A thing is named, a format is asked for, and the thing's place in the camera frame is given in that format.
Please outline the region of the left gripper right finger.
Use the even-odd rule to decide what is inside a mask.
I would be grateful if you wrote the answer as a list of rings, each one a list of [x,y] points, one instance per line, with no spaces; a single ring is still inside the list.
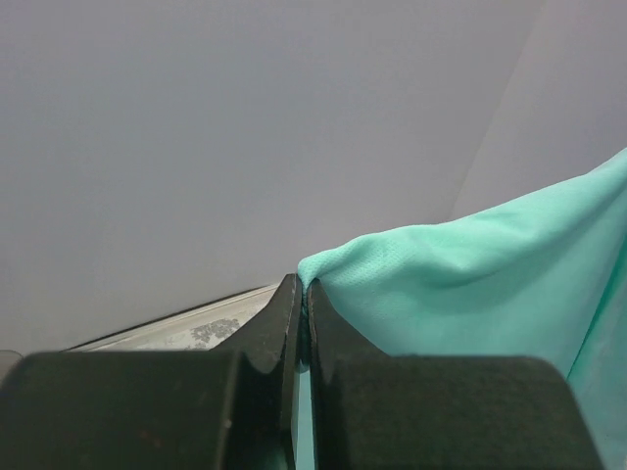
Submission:
[[[319,469],[600,469],[569,386],[525,356],[391,356],[307,291]]]

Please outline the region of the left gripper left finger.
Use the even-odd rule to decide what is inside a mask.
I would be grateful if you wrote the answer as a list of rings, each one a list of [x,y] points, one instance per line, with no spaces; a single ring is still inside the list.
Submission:
[[[1,385],[5,469],[292,469],[302,284],[209,350],[41,352]]]

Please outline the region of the teal t shirt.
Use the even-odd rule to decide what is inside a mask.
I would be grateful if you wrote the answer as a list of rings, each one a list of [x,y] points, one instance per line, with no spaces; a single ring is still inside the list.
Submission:
[[[626,156],[440,224],[304,258],[386,353],[532,355],[565,377],[609,469],[626,465]]]

